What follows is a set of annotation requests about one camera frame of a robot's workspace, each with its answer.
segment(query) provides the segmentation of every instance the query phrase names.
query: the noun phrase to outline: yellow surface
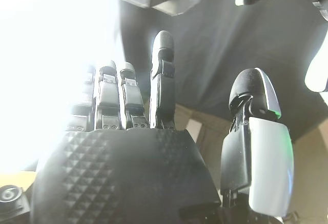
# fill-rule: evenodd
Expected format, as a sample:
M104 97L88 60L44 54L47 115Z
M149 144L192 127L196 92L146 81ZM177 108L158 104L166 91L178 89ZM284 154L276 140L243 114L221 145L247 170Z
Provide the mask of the yellow surface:
M34 182L36 177L35 172L20 171L15 174L0 174L0 187L6 185L15 185L22 187L26 191Z

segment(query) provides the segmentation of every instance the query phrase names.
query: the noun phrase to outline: textured palm pad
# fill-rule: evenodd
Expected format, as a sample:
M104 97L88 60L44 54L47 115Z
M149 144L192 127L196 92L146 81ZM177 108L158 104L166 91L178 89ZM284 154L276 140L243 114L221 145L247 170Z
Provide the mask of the textured palm pad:
M33 224L183 223L183 207L219 202L189 133L68 132L38 169Z

